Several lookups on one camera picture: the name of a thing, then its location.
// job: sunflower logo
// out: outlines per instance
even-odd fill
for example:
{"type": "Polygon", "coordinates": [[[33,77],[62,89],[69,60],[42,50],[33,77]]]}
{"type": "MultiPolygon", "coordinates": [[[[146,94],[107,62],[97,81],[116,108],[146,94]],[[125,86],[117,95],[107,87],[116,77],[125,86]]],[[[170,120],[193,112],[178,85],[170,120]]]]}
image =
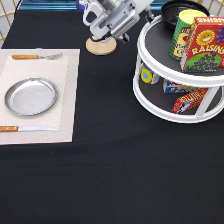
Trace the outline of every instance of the sunflower logo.
{"type": "Polygon", "coordinates": [[[197,37],[197,43],[199,45],[207,45],[211,43],[215,38],[215,33],[212,30],[205,30],[201,32],[197,37]]]}

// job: red package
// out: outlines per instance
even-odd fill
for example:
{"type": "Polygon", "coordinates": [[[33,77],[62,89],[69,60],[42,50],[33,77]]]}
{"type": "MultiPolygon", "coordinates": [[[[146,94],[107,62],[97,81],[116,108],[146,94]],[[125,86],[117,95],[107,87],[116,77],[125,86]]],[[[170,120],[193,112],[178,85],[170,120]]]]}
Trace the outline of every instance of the red package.
{"type": "Polygon", "coordinates": [[[179,114],[199,105],[206,93],[207,89],[203,88],[178,98],[173,106],[173,112],[179,114]]]}

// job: food package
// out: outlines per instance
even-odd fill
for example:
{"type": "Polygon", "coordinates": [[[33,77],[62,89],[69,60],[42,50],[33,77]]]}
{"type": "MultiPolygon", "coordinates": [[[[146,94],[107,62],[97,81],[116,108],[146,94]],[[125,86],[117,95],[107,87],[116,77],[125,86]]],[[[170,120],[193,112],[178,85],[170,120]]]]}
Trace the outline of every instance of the food package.
{"type": "Polygon", "coordinates": [[[189,93],[185,96],[178,98],[174,104],[173,112],[175,114],[179,114],[181,112],[191,109],[192,107],[199,105],[202,102],[206,93],[207,89],[202,88],[193,93],[189,93]]]}
{"type": "Polygon", "coordinates": [[[141,79],[145,83],[156,84],[159,81],[160,76],[149,69],[146,65],[143,65],[141,69],[141,79]]]}
{"type": "Polygon", "coordinates": [[[181,84],[169,81],[167,79],[164,79],[164,83],[163,83],[164,93],[191,93],[198,89],[199,88],[197,87],[181,85],[181,84]]]}
{"type": "Polygon", "coordinates": [[[224,17],[196,17],[180,62],[182,72],[224,67],[224,17]]]}

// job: white placemat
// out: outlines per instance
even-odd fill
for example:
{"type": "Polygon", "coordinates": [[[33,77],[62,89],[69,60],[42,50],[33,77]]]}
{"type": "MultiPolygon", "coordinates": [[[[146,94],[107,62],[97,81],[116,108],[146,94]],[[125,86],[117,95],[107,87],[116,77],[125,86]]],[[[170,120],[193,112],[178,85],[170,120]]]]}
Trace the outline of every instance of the white placemat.
{"type": "Polygon", "coordinates": [[[0,50],[0,125],[49,126],[54,131],[0,133],[0,144],[71,142],[73,134],[79,50],[0,50]],[[14,61],[12,54],[50,55],[63,53],[57,61],[14,61]],[[4,95],[14,83],[26,78],[41,77],[52,81],[59,97],[48,111],[32,117],[16,116],[4,105],[4,95]]]}

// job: orange handle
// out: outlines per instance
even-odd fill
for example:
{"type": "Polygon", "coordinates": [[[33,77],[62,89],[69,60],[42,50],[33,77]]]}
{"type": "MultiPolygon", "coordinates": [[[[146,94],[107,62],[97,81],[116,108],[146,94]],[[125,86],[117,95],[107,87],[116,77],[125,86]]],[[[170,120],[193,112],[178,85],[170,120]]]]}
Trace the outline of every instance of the orange handle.
{"type": "Polygon", "coordinates": [[[0,126],[0,132],[17,132],[18,129],[17,126],[0,126]]]}
{"type": "Polygon", "coordinates": [[[15,54],[12,55],[13,59],[38,59],[38,55],[20,55],[20,54],[15,54]]]}

